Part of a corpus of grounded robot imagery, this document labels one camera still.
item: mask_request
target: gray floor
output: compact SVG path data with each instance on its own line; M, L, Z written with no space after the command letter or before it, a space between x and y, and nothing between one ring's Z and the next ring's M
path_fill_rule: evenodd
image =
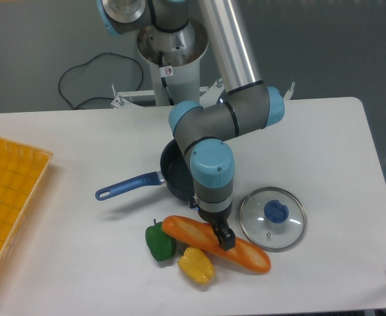
M260 71L295 97L355 96L364 103L381 161L386 156L386 1L256 0L241 2ZM191 15L201 20L191 0ZM65 110L57 84L68 68L111 51L141 60L135 34L110 37L93 0L0 3L0 113ZM141 87L151 89L146 64ZM212 51L202 60L202 85L219 77ZM66 77L63 92L74 104L133 90L139 71L105 57ZM108 107L95 102L90 107Z

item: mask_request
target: yellow tray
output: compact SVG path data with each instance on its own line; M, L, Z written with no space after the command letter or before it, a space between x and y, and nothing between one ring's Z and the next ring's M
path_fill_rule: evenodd
M0 138L0 259L53 153Z

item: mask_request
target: frying pan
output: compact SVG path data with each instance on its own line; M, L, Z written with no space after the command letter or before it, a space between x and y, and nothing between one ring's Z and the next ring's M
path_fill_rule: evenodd
M95 197L103 201L142 186L160 186L162 183L166 183L172 194L179 199L188 201L194 196L193 178L175 140L166 145L160 156L160 171L141 174L100 189Z

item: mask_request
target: warning sticker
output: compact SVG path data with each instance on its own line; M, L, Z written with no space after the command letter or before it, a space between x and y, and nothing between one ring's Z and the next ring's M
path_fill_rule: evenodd
M165 66L159 68L160 77L169 77L174 74L174 71L172 70L172 66Z

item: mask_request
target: green bell pepper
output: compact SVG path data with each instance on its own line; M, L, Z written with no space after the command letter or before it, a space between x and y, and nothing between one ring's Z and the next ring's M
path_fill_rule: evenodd
M146 244L152 256L157 261L164 261L175 256L175 238L167 235L162 230L162 222L155 223L146 229Z

